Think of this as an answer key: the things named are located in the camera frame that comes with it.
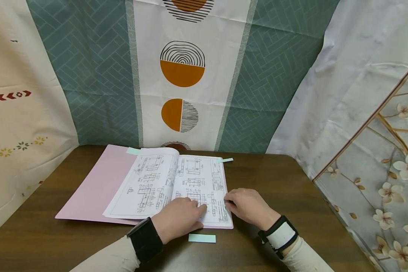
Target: hand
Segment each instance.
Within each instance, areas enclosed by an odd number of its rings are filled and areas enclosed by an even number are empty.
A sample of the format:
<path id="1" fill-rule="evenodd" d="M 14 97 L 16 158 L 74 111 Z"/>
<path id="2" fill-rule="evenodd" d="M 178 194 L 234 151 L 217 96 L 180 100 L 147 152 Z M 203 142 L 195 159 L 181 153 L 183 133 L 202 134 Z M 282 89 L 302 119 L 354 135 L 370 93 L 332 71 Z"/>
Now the hand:
<path id="1" fill-rule="evenodd" d="M 281 217 L 272 210 L 264 201 L 261 195 L 253 189 L 234 189 L 227 193 L 224 200 L 225 205 L 238 218 L 248 223 L 256 225 L 259 229 L 267 231 Z"/>
<path id="2" fill-rule="evenodd" d="M 198 219 L 206 211 L 206 204 L 198 207 L 198 202 L 190 198 L 175 198 L 151 220 L 163 244 L 167 244 L 175 238 L 202 229 L 203 224 Z"/>

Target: smartwatch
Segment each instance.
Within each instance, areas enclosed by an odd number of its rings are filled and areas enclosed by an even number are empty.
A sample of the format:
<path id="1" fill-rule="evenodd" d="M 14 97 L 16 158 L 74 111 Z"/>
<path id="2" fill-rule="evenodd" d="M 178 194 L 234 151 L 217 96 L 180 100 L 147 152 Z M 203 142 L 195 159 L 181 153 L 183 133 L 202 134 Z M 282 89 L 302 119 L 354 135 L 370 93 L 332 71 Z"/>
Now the smartwatch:
<path id="1" fill-rule="evenodd" d="M 267 231 L 259 231 L 263 244 L 270 242 L 272 249 L 280 259 L 283 259 L 283 250 L 293 244 L 299 237 L 298 231 L 290 221 L 282 215 Z"/>
<path id="2" fill-rule="evenodd" d="M 141 263 L 147 263 L 163 250 L 163 242 L 151 220 L 147 218 L 127 233 L 133 243 L 136 256 Z"/>

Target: light blue sticky note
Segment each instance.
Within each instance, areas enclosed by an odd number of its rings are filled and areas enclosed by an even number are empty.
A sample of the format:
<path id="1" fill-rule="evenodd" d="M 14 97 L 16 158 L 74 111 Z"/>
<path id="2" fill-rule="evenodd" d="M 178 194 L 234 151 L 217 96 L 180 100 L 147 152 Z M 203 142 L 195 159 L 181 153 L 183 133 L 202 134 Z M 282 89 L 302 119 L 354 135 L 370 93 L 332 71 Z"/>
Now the light blue sticky note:
<path id="1" fill-rule="evenodd" d="M 128 148 L 127 149 L 127 154 L 132 154 L 132 155 L 139 155 L 140 149 L 135 149 L 135 148 Z"/>
<path id="2" fill-rule="evenodd" d="M 219 159 L 219 160 L 217 160 L 216 162 L 219 162 L 219 163 L 224 163 L 224 162 L 233 161 L 233 160 L 234 160 L 233 158 L 224 159 L 224 160 Z"/>
<path id="3" fill-rule="evenodd" d="M 216 243 L 216 235 L 189 234 L 189 242 Z"/>

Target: drawing table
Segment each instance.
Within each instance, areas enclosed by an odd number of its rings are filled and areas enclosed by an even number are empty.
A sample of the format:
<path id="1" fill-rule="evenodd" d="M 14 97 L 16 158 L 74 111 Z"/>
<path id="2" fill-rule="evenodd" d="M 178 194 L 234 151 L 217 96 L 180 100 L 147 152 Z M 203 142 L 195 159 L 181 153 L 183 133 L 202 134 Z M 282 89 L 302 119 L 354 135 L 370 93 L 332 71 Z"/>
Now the drawing table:
<path id="1" fill-rule="evenodd" d="M 0 228 L 0 272 L 69 271 L 125 235 L 130 226 L 57 220 L 55 215 L 92 169 L 105 147 L 75 149 Z M 225 163 L 227 186 L 256 189 L 286 215 L 300 235 L 335 271 L 375 271 L 322 195 L 290 157 L 284 155 L 183 151 L 234 158 Z M 233 230 L 205 229 L 216 244 L 170 242 L 138 271 L 288 271 L 261 244 L 257 229 L 233 215 Z"/>

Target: forearm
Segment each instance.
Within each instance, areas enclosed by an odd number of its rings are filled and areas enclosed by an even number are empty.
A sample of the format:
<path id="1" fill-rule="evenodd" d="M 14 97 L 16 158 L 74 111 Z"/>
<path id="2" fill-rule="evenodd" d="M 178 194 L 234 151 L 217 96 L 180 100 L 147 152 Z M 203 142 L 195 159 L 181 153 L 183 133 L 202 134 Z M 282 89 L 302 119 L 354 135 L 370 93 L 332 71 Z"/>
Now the forearm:
<path id="1" fill-rule="evenodd" d="M 272 235 L 268 237 L 272 244 Z M 298 237 L 296 241 L 282 252 L 282 262 L 292 272 L 331 272 L 331 267 L 307 244 Z"/>
<path id="2" fill-rule="evenodd" d="M 132 242 L 124 236 L 87 258 L 71 272 L 133 272 L 139 264 Z"/>

